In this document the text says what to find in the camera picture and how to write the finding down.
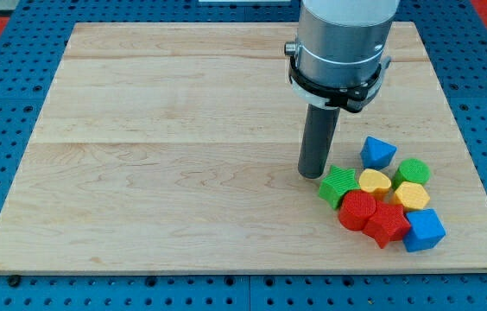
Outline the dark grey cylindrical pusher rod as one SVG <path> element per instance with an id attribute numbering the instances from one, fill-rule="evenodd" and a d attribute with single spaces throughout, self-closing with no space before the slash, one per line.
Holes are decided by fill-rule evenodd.
<path id="1" fill-rule="evenodd" d="M 298 162 L 298 171 L 303 177 L 317 179 L 323 175 L 339 112 L 340 109 L 325 110 L 314 105 L 307 107 Z"/>

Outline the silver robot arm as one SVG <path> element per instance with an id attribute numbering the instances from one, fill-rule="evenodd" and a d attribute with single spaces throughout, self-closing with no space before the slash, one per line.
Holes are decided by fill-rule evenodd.
<path id="1" fill-rule="evenodd" d="M 288 78 L 308 104 L 299 173 L 321 177 L 340 111 L 360 112 L 378 94 L 391 59 L 383 51 L 400 0 L 303 0 Z"/>

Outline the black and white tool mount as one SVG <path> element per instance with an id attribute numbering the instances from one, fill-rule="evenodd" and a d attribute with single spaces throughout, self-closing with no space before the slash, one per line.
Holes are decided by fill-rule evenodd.
<path id="1" fill-rule="evenodd" d="M 376 71 L 358 86 L 329 87 L 311 81 L 300 73 L 295 65 L 295 57 L 289 58 L 288 78 L 293 91 L 308 104 L 322 110 L 344 109 L 359 113 L 380 91 L 391 57 L 382 58 Z"/>

